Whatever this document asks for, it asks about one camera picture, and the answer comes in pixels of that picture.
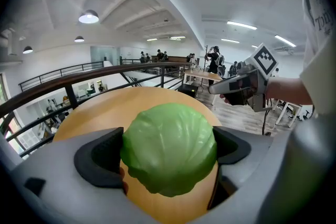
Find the round tabletop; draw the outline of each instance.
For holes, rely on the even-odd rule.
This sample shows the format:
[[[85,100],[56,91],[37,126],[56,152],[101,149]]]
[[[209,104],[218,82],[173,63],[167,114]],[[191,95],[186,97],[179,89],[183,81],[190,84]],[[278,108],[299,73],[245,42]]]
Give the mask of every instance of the round tabletop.
[[[126,131],[139,112],[172,102],[194,108],[212,126],[221,125],[205,105],[186,94],[164,88],[134,87],[101,94],[78,106],[62,122],[54,141],[113,127],[124,127]],[[129,185],[128,198],[156,220],[162,223],[185,223],[207,212],[216,180],[217,162],[211,173],[189,193],[172,198],[151,194],[136,178],[128,175],[127,166],[123,162],[120,166],[126,173],[124,181]]]

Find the glass panel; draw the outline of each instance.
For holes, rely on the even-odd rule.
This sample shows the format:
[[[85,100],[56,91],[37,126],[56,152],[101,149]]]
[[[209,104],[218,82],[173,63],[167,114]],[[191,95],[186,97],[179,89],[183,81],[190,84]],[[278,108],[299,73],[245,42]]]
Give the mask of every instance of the glass panel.
[[[20,125],[17,124],[16,119],[13,118],[11,122],[9,123],[9,128],[12,131],[12,133],[16,133],[18,130],[21,129]]]
[[[7,100],[7,95],[6,95],[4,84],[2,81],[2,75],[0,74],[0,104],[6,102],[6,100]]]
[[[8,131],[5,135],[5,138],[7,138],[11,135],[12,135],[11,131]],[[24,149],[16,142],[15,139],[10,140],[9,144],[12,146],[12,148],[16,151],[17,154],[20,154],[24,151]]]

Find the person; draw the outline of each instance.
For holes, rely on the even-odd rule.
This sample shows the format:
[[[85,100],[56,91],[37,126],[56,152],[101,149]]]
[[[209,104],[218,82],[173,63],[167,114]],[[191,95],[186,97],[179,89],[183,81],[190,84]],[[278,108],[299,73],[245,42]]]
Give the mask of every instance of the person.
[[[193,54],[190,53],[188,56],[187,56],[187,62],[190,62],[190,59],[192,58]]]
[[[279,76],[279,68],[275,69],[275,72],[272,74],[272,77],[278,77]]]
[[[53,100],[48,99],[48,104],[49,104],[49,106],[50,106],[50,108],[51,108],[52,111],[56,111],[57,110],[56,105],[55,105],[55,103],[54,103]]]
[[[158,50],[158,53],[157,53],[157,60],[158,60],[158,62],[160,62],[161,60],[162,60],[162,58],[163,58],[163,53],[161,52],[161,50]]]
[[[230,66],[229,75],[230,77],[237,75],[237,61],[235,61],[233,65]]]
[[[314,104],[317,113],[331,113],[336,108],[335,15],[328,0],[303,0],[303,14],[307,32],[303,72],[294,79],[270,77],[266,99],[274,98],[301,105]]]
[[[142,51],[140,54],[140,63],[144,63],[144,62],[145,62],[145,54]]]
[[[104,91],[104,87],[103,87],[103,85],[101,84],[101,85],[99,85],[99,88],[98,88],[98,90],[99,90],[99,92],[103,92]]]
[[[169,60],[169,57],[167,55],[167,52],[165,51],[162,57],[162,61],[168,61],[168,60]]]
[[[196,65],[195,54],[192,54],[192,57],[191,57],[191,59],[190,59],[190,62],[191,62],[193,65]]]
[[[218,46],[211,47],[209,52],[205,55],[205,60],[208,60],[208,57],[211,58],[211,63],[210,63],[209,70],[208,70],[209,73],[217,74],[218,65],[216,64],[216,60],[220,55],[221,54],[219,53]],[[214,81],[209,80],[209,86],[212,85],[212,84],[214,84]]]
[[[145,62],[149,62],[151,60],[151,57],[149,57],[148,54],[146,54],[146,57],[145,57]]]

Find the person with backpack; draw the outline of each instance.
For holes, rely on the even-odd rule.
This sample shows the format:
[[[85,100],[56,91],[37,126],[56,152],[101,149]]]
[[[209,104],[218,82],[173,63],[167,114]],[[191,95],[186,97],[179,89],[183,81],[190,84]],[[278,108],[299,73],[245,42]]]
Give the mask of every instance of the person with backpack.
[[[188,56],[187,56],[187,62],[190,62],[190,59],[192,58],[193,54],[190,53]]]
[[[219,53],[219,47],[211,47],[209,52],[205,55],[205,60],[208,60],[208,57],[211,58],[208,72],[217,74],[218,66],[222,66],[224,62],[224,56]],[[212,84],[214,84],[214,81],[209,80],[209,86]]]
[[[144,62],[145,62],[145,54],[142,51],[140,54],[140,63],[144,63]]]
[[[169,61],[169,57],[168,57],[166,51],[165,51],[164,54],[163,54],[162,61]]]
[[[229,75],[230,77],[237,75],[237,61],[235,61],[234,64],[230,66]]]

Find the black railing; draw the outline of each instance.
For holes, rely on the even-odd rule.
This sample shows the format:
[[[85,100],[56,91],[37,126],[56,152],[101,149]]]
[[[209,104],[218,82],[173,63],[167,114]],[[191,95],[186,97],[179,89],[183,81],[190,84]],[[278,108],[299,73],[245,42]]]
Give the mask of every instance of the black railing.
[[[75,65],[71,67],[65,67],[65,68],[57,69],[57,70],[54,70],[48,73],[44,73],[37,77],[28,79],[24,82],[21,82],[19,86],[22,91],[26,91],[30,88],[33,88],[39,84],[45,83],[52,79],[57,79],[57,78],[60,78],[60,77],[63,77],[69,74],[95,70],[95,69],[99,69],[103,67],[104,67],[103,62],[90,62],[90,63],[83,63],[81,65]]]
[[[141,61],[140,59],[122,59],[120,56],[120,65],[133,65],[135,63],[148,63],[152,62],[152,60],[143,60]]]
[[[169,71],[167,72],[168,69],[170,69],[172,66],[177,66],[177,67],[183,67],[183,69],[178,69],[175,71]],[[72,85],[81,81],[85,81],[85,80],[89,80],[89,79],[94,79],[97,77],[103,77],[103,76],[107,76],[107,75],[111,75],[111,74],[117,74],[117,73],[124,73],[124,72],[128,72],[128,71],[135,71],[135,70],[139,70],[139,69],[151,69],[151,68],[159,68],[160,72],[159,74],[156,74],[154,76],[145,78],[145,79],[140,79],[137,81],[133,81],[133,82],[129,82],[120,86],[117,86],[115,88],[106,90],[104,92],[101,93],[97,93],[94,96],[90,96],[87,97],[85,99],[81,99],[81,100],[77,100],[74,91],[72,89]],[[183,76],[184,76],[184,71],[186,68],[190,68],[190,63],[181,63],[181,62],[159,62],[159,63],[143,63],[141,65],[139,64],[133,64],[133,65],[122,65],[122,66],[113,66],[113,67],[105,67],[102,69],[98,69],[98,70],[91,70],[91,71],[87,71],[87,72],[81,72],[81,73],[76,73],[76,74],[70,74],[66,77],[59,77],[59,78],[55,78],[53,80],[49,80],[45,83],[39,84],[35,87],[32,87],[30,89],[27,89],[26,91],[14,96],[13,98],[9,99],[8,101],[6,101],[5,103],[3,103],[2,105],[0,105],[0,118],[2,118],[3,116],[5,116],[6,114],[9,114],[11,112],[13,112],[15,109],[19,108],[20,106],[30,102],[31,100],[34,100],[44,94],[53,92],[55,90],[61,89],[61,88],[65,88],[70,104],[61,107],[60,109],[56,110],[56,111],[52,111],[51,113],[45,115],[44,117],[40,118],[40,119],[36,119],[35,121],[27,124],[26,126],[24,126],[23,128],[21,128],[20,130],[18,130],[16,133],[12,134],[11,136],[7,137],[7,141],[11,141],[12,139],[17,140],[17,137],[21,134],[23,134],[24,132],[30,130],[32,127],[45,122],[48,119],[51,119],[69,109],[75,109],[77,106],[79,106],[80,104],[84,103],[85,101],[100,95],[100,94],[104,94],[106,92],[109,91],[113,91],[113,90],[117,90],[117,89],[122,89],[128,86],[134,86],[137,85],[141,82],[147,81],[147,80],[151,80],[154,78],[161,78],[161,82],[157,85],[155,85],[155,87],[161,87],[163,88],[164,85],[168,82],[171,82],[173,80],[182,78],[181,80],[179,80],[177,83],[171,85],[168,87],[168,89],[178,85],[179,83],[183,84]],[[164,81],[164,77],[165,76],[171,76],[175,73],[180,73],[179,76],[170,79],[168,81]],[[3,124],[0,126],[0,129],[2,130],[6,130],[8,128],[8,124],[9,122],[3,122]],[[38,149],[39,147],[45,145],[46,143],[49,143],[53,140],[54,138],[54,134],[50,135],[46,138],[43,138],[41,141],[39,141],[37,144],[35,144],[34,146],[27,148],[24,152],[20,153],[20,157],[26,156],[28,154],[30,154],[32,151]]]

